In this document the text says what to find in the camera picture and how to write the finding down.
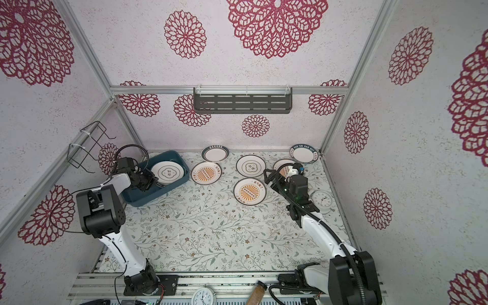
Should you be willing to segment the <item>large clover plate green rim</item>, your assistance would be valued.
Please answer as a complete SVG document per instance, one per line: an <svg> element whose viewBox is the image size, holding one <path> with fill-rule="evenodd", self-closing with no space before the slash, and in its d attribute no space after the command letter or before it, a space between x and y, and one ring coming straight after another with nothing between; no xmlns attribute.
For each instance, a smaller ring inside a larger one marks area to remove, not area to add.
<svg viewBox="0 0 488 305"><path fill-rule="evenodd" d="M185 171L181 165L174 161L161 161L151 168L155 175L156 184L167 186L183 178Z"/></svg>

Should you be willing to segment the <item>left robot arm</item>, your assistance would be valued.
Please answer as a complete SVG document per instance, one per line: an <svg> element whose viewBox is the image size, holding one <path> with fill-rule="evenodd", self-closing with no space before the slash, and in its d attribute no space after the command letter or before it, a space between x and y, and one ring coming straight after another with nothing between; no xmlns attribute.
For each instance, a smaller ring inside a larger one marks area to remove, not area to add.
<svg viewBox="0 0 488 305"><path fill-rule="evenodd" d="M154 174L141 169L136 160L115 156L110 178L76 195L82 232L105 244L124 265L124 283L129 291L147 296L157 293L160 279L126 230L125 208L119 196L126 189L147 191L154 182Z"/></svg>

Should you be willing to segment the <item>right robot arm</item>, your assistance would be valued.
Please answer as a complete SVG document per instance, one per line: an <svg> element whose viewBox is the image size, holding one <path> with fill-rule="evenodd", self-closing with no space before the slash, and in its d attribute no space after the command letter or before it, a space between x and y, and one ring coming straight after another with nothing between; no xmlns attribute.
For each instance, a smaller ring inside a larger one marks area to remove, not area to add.
<svg viewBox="0 0 488 305"><path fill-rule="evenodd" d="M294 274L278 275L278 283L270 285L268 292L278 303L274 294L282 295L323 294L330 304L382 304L376 265L371 254L359 252L341 239L328 226L318 207L308 194L308 179L300 163L288 163L290 171L284 177L279 169L264 171L264 182L287 201L287 210L297 225L310 235L312 240L330 256L329 267L320 263L298 266Z"/></svg>

